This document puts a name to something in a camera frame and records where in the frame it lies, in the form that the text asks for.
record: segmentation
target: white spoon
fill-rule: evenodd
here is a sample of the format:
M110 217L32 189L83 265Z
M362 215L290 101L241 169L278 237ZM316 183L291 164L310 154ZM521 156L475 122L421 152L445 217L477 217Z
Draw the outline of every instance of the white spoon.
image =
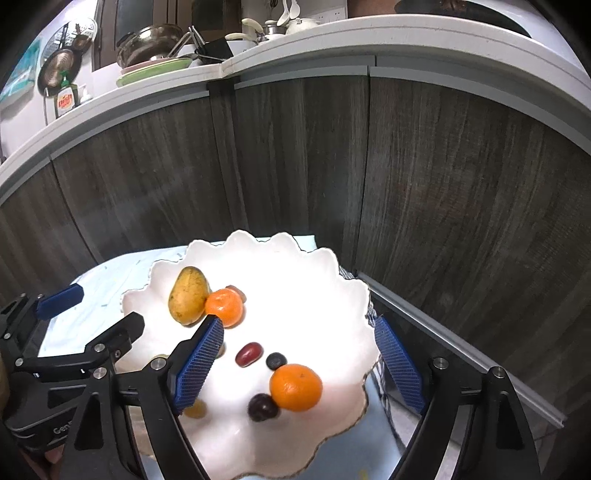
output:
M291 0L290 18L293 20L300 16L300 6L297 4L297 0Z
M287 0L283 0L283 13L279 17L279 20L277 20L277 25L279 27L281 27L281 26L285 25L289 19L290 19L290 11L287 8Z

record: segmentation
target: frying pan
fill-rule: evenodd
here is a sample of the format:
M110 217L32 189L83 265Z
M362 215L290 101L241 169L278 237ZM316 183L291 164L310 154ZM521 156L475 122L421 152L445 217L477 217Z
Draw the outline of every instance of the frying pan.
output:
M37 77L37 88L43 96L54 96L61 89L62 71L66 71L66 78L73 82L82 64L82 52L71 48L60 48L52 53L45 61Z

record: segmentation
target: blueberry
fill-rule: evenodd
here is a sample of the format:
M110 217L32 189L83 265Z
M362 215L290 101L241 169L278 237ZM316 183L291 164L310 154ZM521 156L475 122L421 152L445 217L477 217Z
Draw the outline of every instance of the blueberry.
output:
M283 365L287 363L287 358L279 352L275 352L267 357L266 362L271 370L277 370L279 367L283 367Z

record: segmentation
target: white countertop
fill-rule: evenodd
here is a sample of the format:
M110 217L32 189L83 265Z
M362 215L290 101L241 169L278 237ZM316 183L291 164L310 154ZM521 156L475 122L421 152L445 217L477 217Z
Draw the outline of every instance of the white countertop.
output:
M0 187L22 174L28 159L49 149L88 120L147 95L237 76L256 69L347 55L412 56L428 52L439 60L477 64L504 72L591 118L591 79L539 42L487 24L435 15L380 15L320 25L247 50L221 64L191 67L132 83L100 95L52 122L0 166Z

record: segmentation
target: pink plate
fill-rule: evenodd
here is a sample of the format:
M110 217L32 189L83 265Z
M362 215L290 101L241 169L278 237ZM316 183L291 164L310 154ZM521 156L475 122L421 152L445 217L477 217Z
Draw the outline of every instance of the pink plate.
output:
M151 67L152 65L157 65L158 63L162 63L164 61L169 61L169 58L165 59L155 59L155 60L147 60L143 61L142 63L138 63L137 65L132 65L131 67L126 67L121 70L121 75L125 75L129 72L134 72L135 70L143 69L144 67Z

